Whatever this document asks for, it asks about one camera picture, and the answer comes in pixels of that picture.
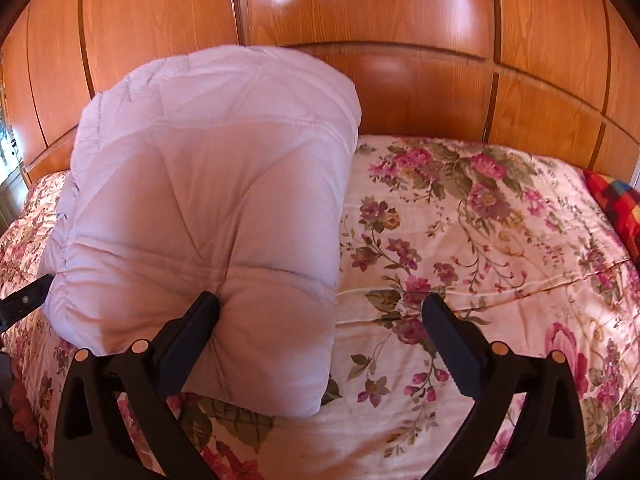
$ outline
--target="metal screw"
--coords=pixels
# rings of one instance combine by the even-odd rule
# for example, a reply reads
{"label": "metal screw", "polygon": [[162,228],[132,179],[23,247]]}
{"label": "metal screw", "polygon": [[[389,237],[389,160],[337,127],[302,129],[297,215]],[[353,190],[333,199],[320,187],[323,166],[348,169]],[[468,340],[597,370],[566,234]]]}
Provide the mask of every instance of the metal screw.
{"label": "metal screw", "polygon": [[149,341],[146,339],[138,339],[133,345],[131,345],[131,351],[134,354],[142,354],[146,352],[146,349],[149,348]]}
{"label": "metal screw", "polygon": [[559,350],[551,352],[551,358],[558,364],[562,364],[566,361],[566,355]]}
{"label": "metal screw", "polygon": [[491,351],[497,355],[507,355],[509,353],[509,347],[502,341],[495,341],[491,343]]}
{"label": "metal screw", "polygon": [[89,357],[89,351],[86,348],[82,348],[76,352],[76,361],[81,363]]}

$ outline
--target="red checkered pillow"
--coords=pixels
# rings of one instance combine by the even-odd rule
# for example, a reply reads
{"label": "red checkered pillow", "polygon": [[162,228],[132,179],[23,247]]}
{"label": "red checkered pillow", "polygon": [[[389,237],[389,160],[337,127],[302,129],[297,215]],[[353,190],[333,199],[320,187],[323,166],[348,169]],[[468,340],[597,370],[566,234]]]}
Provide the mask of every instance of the red checkered pillow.
{"label": "red checkered pillow", "polygon": [[620,180],[584,170],[587,188],[640,268],[640,192]]}

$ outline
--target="folded duvet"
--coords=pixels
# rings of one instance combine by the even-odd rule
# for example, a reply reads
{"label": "folded duvet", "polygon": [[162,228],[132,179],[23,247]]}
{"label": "folded duvet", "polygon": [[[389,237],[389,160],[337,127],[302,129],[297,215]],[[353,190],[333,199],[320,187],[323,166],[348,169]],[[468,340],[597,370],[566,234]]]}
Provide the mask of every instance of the folded duvet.
{"label": "folded duvet", "polygon": [[277,48],[157,60],[97,95],[40,268],[53,328],[121,352],[209,290],[221,317],[185,391],[315,413],[359,122],[348,78]]}

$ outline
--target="wooden headboard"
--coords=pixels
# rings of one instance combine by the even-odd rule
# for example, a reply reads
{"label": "wooden headboard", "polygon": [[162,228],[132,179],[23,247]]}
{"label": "wooden headboard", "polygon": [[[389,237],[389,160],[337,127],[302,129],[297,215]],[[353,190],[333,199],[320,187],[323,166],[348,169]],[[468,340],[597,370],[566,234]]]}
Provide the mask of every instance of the wooden headboard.
{"label": "wooden headboard", "polygon": [[349,75],[364,134],[505,144],[624,179],[638,159],[640,48],[609,0],[31,0],[2,48],[28,175],[68,168],[96,92],[223,43]]}

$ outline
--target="clamp jaw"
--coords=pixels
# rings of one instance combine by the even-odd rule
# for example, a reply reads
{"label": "clamp jaw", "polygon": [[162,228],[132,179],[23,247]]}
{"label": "clamp jaw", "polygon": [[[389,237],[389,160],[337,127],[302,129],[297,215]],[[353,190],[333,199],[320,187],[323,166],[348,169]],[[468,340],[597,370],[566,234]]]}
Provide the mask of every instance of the clamp jaw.
{"label": "clamp jaw", "polygon": [[[477,326],[459,320],[437,294],[425,298],[422,323],[460,393],[476,402],[422,480],[584,480],[580,402],[562,352],[537,358],[514,354],[501,341],[489,344]],[[513,394],[522,392],[526,400],[500,463],[475,476]]]}
{"label": "clamp jaw", "polygon": [[[178,394],[218,322],[216,297],[203,292],[180,319],[153,341],[96,357],[76,352],[56,423],[56,480],[218,480],[164,403]],[[142,465],[116,402],[129,403],[165,476]]]}

